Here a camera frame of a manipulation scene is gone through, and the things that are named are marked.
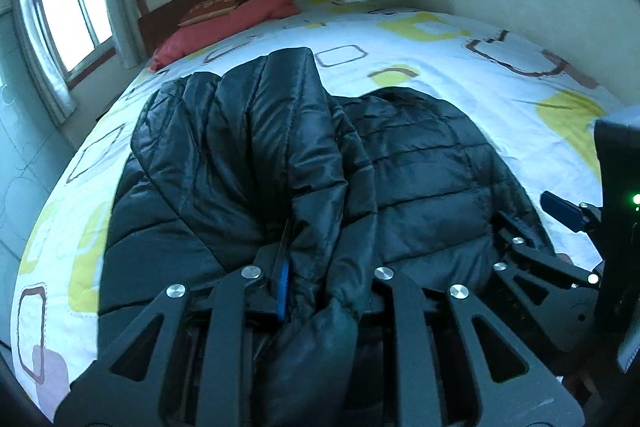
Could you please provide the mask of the black quilted puffer jacket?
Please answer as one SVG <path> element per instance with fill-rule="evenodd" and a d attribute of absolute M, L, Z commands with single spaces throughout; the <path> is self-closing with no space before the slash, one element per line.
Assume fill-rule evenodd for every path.
<path fill-rule="evenodd" d="M 495 219 L 551 239 L 474 122 L 410 88 L 343 98 L 306 48 L 224 75 L 194 72 L 146 101 L 108 225 L 99 289 L 105 350 L 160 291 L 262 263 L 288 274 L 286 319 L 254 352 L 266 426 L 383 424 L 383 340 L 361 322 L 381 265 L 444 291 L 481 291 Z"/>

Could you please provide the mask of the patterned white bed sheet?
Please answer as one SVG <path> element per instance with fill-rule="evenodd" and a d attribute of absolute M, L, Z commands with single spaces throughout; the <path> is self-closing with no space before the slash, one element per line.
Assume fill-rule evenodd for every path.
<path fill-rule="evenodd" d="M 11 311 L 13 369 L 44 415 L 96 357 L 108 220 L 149 96 L 170 80 L 223 74 L 255 57 L 306 46 L 323 86 L 355 96 L 411 88 L 475 122 L 531 198 L 551 191 L 601 202 L 593 126 L 622 103 L 561 57 L 470 18 L 373 3 L 302 0 L 298 13 L 211 44 L 159 70 L 143 69 L 58 177 L 26 244 Z"/>

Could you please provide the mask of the red pillow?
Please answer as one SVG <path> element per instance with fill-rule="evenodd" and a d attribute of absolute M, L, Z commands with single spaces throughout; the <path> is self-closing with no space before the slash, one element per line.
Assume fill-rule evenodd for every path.
<path fill-rule="evenodd" d="M 153 53 L 149 70 L 157 72 L 189 54 L 268 20 L 300 14 L 294 0 L 247 0 L 228 14 L 186 25 L 169 36 Z"/>

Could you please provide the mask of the small patterned orange cushion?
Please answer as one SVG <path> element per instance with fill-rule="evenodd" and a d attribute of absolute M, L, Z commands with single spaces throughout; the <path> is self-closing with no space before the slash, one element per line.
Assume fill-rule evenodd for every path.
<path fill-rule="evenodd" d="M 239 5 L 238 0 L 204 0 L 194 4 L 179 20 L 178 26 L 189 26 L 226 15 Z"/>

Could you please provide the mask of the pale curtain by wardrobe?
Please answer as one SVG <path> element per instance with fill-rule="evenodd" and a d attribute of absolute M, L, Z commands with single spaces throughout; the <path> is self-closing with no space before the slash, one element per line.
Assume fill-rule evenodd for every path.
<path fill-rule="evenodd" d="M 39 98 L 55 125 L 70 118 L 77 107 L 70 95 L 62 69 L 47 47 L 34 0 L 13 0 L 14 18 L 29 74 Z"/>

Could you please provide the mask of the glass sliding wardrobe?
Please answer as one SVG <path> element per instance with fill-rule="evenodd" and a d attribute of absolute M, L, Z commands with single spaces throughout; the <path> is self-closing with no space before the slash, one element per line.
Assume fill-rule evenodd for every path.
<path fill-rule="evenodd" d="M 14 17 L 1 11 L 1 348 L 11 347 L 11 307 L 27 239 L 73 149 L 32 84 Z"/>

